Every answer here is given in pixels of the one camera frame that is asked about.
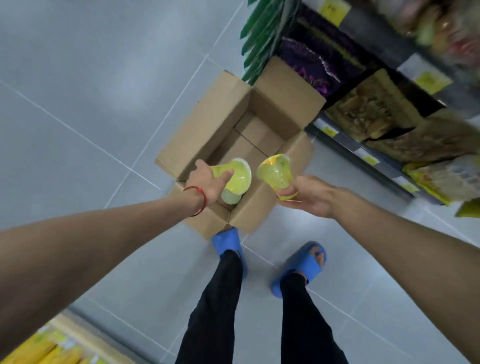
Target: gray tile floor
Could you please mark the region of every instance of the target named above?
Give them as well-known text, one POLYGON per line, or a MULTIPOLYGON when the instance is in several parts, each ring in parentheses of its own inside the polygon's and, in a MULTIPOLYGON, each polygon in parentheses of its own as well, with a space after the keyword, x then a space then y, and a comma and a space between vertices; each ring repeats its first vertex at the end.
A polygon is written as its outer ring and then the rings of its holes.
MULTIPOLYGON (((0 228, 164 196, 155 155, 222 69, 242 74, 251 9, 222 0, 0 0, 0 228)), ((405 201, 312 140, 308 173, 480 245, 480 224, 405 201)), ((325 246, 310 294, 352 364, 466 363, 405 292, 334 221, 276 207, 243 235, 249 264, 235 363, 279 363, 281 301, 269 281, 308 239, 325 246)), ((173 363, 217 265, 185 224, 122 262, 74 307, 153 363, 173 363)))

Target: store shelf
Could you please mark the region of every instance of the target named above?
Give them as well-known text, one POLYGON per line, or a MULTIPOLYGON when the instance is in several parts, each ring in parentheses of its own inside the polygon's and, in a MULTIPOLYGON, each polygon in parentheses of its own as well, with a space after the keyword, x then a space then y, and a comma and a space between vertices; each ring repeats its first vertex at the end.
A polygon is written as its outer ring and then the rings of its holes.
POLYGON ((417 186, 409 176, 404 174, 401 163, 355 141, 336 126, 324 112, 320 113, 318 119, 313 122, 313 125, 343 148, 356 155, 359 159, 362 159, 366 164, 369 164, 382 175, 401 186, 414 197, 423 198, 435 205, 443 204, 423 188, 417 186))
MULTIPOLYGON (((303 0, 311 9, 318 11, 326 0, 303 0)), ((480 114, 480 89, 468 84, 468 76, 458 67, 449 66, 434 57, 412 40, 397 34, 379 14, 364 6, 351 5, 338 27, 388 67, 398 69, 415 55, 431 69, 450 78, 452 83, 432 95, 441 103, 458 111, 465 120, 480 114)), ((412 81, 412 75, 406 74, 412 81)), ((480 123, 471 122, 480 127, 480 123)))

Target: plastic bottle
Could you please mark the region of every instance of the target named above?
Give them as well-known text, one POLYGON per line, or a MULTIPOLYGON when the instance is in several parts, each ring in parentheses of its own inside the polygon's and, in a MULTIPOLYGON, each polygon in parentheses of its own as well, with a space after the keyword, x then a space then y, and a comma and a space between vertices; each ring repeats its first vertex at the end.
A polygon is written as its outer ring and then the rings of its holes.
POLYGON ((222 192, 222 200, 229 205, 238 203, 241 196, 247 192, 252 183, 252 171, 248 163, 241 159, 235 158, 227 164, 219 164, 210 166, 213 177, 218 178, 226 170, 234 170, 231 180, 225 186, 222 192))
MULTIPOLYGON (((275 192, 287 188, 293 181, 290 171, 290 158, 285 154, 277 154, 267 158, 258 166, 257 177, 269 184, 275 192)), ((278 198, 285 201, 296 195, 297 194, 293 194, 292 196, 278 196, 278 198)))

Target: blue slide sandal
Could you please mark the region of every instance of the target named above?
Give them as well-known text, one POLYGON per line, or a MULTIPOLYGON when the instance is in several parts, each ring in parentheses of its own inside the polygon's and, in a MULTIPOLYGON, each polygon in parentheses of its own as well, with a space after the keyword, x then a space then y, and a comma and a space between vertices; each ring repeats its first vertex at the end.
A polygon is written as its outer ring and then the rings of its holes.
POLYGON ((322 271, 322 267, 318 265, 313 255, 310 254, 310 249, 312 249, 314 246, 318 246, 320 248, 320 251, 318 251, 316 255, 321 253, 324 254, 325 266, 325 263, 327 262, 327 254, 325 253, 324 247, 317 242, 310 241, 305 243, 299 250, 297 250, 290 258, 287 259, 282 273, 272 282, 272 293, 275 297, 282 298, 280 282, 289 273, 298 270, 307 277, 308 282, 311 282, 317 276, 317 274, 322 271))
POLYGON ((245 262, 245 257, 243 256, 243 251, 241 249, 239 231, 237 228, 233 228, 227 231, 221 231, 215 234, 212 237, 212 244, 215 247, 215 250, 220 257, 226 250, 233 250, 234 252, 239 252, 241 265, 243 267, 243 279, 247 276, 247 263, 245 262))

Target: black pants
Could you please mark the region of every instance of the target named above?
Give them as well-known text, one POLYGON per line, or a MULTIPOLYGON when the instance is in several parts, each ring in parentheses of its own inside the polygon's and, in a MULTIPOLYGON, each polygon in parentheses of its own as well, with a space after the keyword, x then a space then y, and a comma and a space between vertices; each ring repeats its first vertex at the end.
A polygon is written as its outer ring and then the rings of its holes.
MULTIPOLYGON (((227 364, 233 360, 235 310, 240 296, 241 260, 225 251, 212 280, 190 315, 176 364, 227 364)), ((305 289, 305 279, 290 274, 283 295, 282 364, 348 364, 305 289)))

